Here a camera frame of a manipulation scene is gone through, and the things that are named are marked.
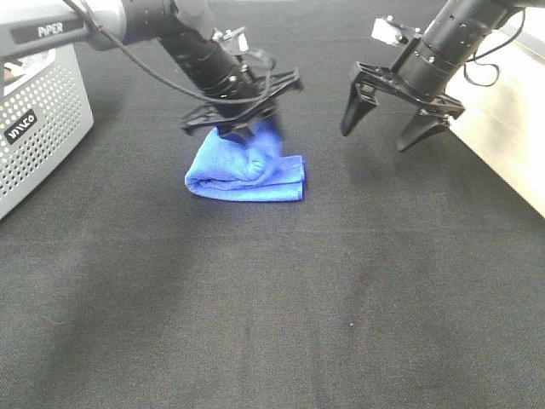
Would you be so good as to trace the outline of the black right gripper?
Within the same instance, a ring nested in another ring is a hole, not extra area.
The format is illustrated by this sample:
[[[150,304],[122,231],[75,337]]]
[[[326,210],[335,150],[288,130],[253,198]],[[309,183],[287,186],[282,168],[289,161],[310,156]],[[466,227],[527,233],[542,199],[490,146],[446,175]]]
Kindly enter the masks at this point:
[[[377,90],[395,95],[431,113],[418,111],[414,114],[396,141],[399,152],[448,130],[448,118],[440,116],[457,118],[464,112],[463,104],[445,93],[446,85],[457,69],[458,66],[428,47],[423,37],[413,38],[391,66],[357,62],[352,70],[353,79],[341,120],[341,134],[348,136],[358,122],[378,106]]]

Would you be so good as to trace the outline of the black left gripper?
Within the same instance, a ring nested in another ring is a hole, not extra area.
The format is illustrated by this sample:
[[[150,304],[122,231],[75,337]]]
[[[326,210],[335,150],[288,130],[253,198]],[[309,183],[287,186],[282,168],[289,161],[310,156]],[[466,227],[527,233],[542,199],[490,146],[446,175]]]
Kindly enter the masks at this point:
[[[278,124],[276,99],[302,89],[297,69],[273,73],[275,60],[261,49],[230,55],[213,39],[193,32],[161,37],[159,42],[206,99],[182,119],[188,134],[214,127],[221,139],[247,146],[260,121],[272,118]]]

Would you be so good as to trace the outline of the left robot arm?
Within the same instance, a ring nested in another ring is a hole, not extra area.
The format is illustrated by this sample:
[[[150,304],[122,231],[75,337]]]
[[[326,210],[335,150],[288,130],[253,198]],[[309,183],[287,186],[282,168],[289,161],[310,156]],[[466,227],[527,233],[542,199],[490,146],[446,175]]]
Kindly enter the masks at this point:
[[[1,60],[67,44],[117,48],[159,82],[200,100],[183,129],[215,127],[220,137],[245,144],[262,120],[276,120],[277,97],[301,89],[297,70],[274,73],[275,60],[237,41],[242,29],[220,32],[205,1],[3,1]],[[131,54],[133,43],[157,40],[196,86],[185,89]]]

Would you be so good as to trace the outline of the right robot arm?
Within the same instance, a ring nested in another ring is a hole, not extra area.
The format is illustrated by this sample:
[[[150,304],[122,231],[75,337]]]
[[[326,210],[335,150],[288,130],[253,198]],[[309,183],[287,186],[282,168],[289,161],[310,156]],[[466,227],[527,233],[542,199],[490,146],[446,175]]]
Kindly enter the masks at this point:
[[[390,67],[355,64],[341,133],[349,135],[377,106],[378,91],[416,106],[397,140],[400,152],[448,130],[450,121],[464,112],[463,104],[445,93],[452,77],[466,63],[479,59],[481,43],[513,15],[543,6],[542,1],[449,0],[425,30],[392,17],[376,19],[373,38],[402,51]]]

